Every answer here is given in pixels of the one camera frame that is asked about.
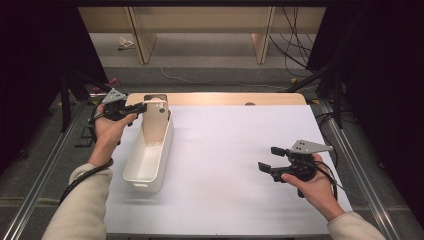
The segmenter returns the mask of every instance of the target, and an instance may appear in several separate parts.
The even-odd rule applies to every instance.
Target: white sleeve
[[[75,169],[69,182],[93,168],[84,164]],[[103,219],[111,179],[112,170],[106,169],[75,187],[57,209],[43,239],[106,239]]]
[[[336,217],[327,227],[334,240],[385,239],[373,225],[355,212],[346,212]]]

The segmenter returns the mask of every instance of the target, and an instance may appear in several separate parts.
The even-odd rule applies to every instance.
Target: person's right hand
[[[322,158],[319,154],[313,153],[312,155],[315,161],[322,162]],[[319,164],[318,167],[328,173],[327,168],[323,164]],[[320,171],[317,171],[316,176],[308,182],[303,182],[288,173],[282,174],[281,178],[290,185],[297,187],[303,193],[306,200],[308,200],[327,221],[331,221],[344,213],[344,210],[334,198],[330,180]]]

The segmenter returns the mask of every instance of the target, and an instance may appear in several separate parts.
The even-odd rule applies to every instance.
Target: person's right arm
[[[322,162],[319,154],[313,154],[316,162]],[[318,165],[328,172],[323,164]],[[333,196],[329,179],[317,171],[314,179],[303,182],[290,174],[281,178],[297,187],[306,200],[314,206],[328,221],[327,227],[333,239],[384,239],[383,235],[357,213],[345,212]]]

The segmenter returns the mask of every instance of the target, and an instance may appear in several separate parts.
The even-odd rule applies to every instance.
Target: metal bar
[[[56,164],[59,158],[62,155],[62,152],[66,146],[66,143],[69,139],[70,134],[72,133],[76,120],[80,116],[82,110],[84,109],[86,102],[80,102],[77,104],[77,108],[75,110],[75,114],[71,119],[69,127],[65,132],[62,132],[53,147],[50,156],[48,157],[46,163],[41,169],[37,179],[35,180],[31,190],[28,195],[25,197],[21,207],[13,218],[6,234],[4,235],[4,240],[16,240],[19,239],[21,233],[23,232],[25,225],[27,224],[31,214],[37,204],[37,201],[44,190],[53,170],[56,167]]]
[[[321,108],[325,113],[332,111],[330,104],[326,100],[322,101]],[[384,208],[383,203],[371,185],[370,180],[368,179],[367,174],[356,157],[356,154],[350,145],[343,129],[339,129],[334,120],[330,120],[330,127],[336,136],[337,142],[340,145],[343,154],[346,156],[346,160],[353,171],[353,174],[359,187],[362,190],[362,193],[364,194],[365,199],[369,203],[370,210],[373,213],[378,226],[380,227],[381,233],[386,237],[386,239],[400,239],[400,236],[395,229],[390,215]]]

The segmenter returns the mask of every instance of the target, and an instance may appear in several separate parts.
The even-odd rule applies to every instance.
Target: wooden desk
[[[132,94],[129,101],[138,102],[143,95]],[[289,165],[270,153],[272,146],[290,148],[299,138],[324,143],[300,94],[167,95],[174,135],[162,188],[140,193],[122,176],[139,133],[139,117],[125,129],[112,156],[114,177],[105,217],[109,234],[206,238],[328,234],[325,218],[300,199],[295,188],[274,183],[258,170],[258,161]],[[246,102],[257,106],[243,106]],[[339,181],[329,154],[321,156]],[[339,202],[351,210],[343,191]]]

